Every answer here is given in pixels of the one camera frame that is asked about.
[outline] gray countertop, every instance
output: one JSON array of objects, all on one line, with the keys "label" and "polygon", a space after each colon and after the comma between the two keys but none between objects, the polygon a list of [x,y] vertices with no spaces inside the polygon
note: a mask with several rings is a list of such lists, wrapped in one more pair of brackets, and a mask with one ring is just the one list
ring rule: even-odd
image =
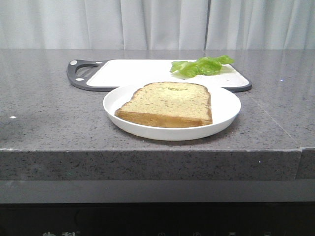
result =
[{"label": "gray countertop", "polygon": [[[106,92],[73,87],[73,59],[227,54],[251,80],[224,131],[155,141],[116,127]],[[0,180],[295,180],[315,177],[315,50],[0,50]]]}]

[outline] bread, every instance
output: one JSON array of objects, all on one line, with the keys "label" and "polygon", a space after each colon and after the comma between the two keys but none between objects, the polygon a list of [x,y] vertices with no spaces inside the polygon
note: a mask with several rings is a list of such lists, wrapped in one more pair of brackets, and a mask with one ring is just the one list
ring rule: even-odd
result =
[{"label": "bread", "polygon": [[192,83],[158,82],[138,89],[115,116],[137,124],[183,128],[212,124],[210,93]]}]

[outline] white plate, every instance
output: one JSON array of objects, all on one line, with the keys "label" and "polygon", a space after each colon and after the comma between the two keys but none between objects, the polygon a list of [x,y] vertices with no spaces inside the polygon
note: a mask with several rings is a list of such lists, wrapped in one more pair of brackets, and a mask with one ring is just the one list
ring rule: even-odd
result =
[{"label": "white plate", "polygon": [[140,125],[116,117],[115,111],[130,101],[134,92],[144,85],[133,84],[112,90],[104,97],[103,106],[111,121],[119,128],[148,139],[183,141],[204,138],[226,129],[241,109],[240,100],[230,91],[220,87],[206,86],[211,95],[213,124],[189,128],[161,128]]}]

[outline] cutting board handle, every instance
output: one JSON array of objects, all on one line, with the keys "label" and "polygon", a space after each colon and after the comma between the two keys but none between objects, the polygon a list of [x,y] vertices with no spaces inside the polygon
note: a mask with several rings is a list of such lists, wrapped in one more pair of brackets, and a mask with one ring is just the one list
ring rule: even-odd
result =
[{"label": "cutting board handle", "polygon": [[[102,61],[90,61],[75,59],[69,62],[67,66],[67,76],[70,83],[80,89],[89,91],[110,91],[113,88],[108,87],[93,87],[87,85],[87,81],[103,66],[107,63],[107,60]],[[87,69],[93,68],[93,73],[89,75],[78,76],[79,69],[86,67]]]}]

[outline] bread crust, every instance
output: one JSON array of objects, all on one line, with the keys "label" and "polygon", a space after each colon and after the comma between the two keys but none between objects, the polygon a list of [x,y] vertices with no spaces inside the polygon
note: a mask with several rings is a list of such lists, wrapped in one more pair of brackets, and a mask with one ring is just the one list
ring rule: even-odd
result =
[{"label": "bread crust", "polygon": [[[176,82],[158,82],[160,83],[166,83],[169,85],[170,83],[176,83]],[[143,88],[139,88],[132,96],[131,100],[127,103],[125,103],[121,108],[115,111],[115,116],[130,121],[134,122],[137,124],[141,125],[146,125],[146,126],[154,126],[154,127],[165,127],[165,128],[186,128],[186,127],[197,127],[197,126],[204,126],[204,125],[209,125],[212,124],[212,114],[211,114],[211,109],[210,109],[210,93],[207,90],[206,87],[198,84],[192,84],[188,83],[189,86],[191,85],[198,85],[202,86],[204,89],[204,93],[207,94],[209,99],[207,99],[205,106],[208,108],[207,110],[207,117],[206,118],[194,118],[194,117],[187,117],[185,116],[186,111],[182,111],[183,114],[181,115],[170,115],[170,114],[155,114],[152,112],[140,112],[140,111],[127,111],[124,109],[124,107],[130,103],[131,101],[135,102],[136,99],[139,99],[139,93],[142,89],[144,89],[147,86],[157,84],[157,83],[150,83],[145,85]]]}]

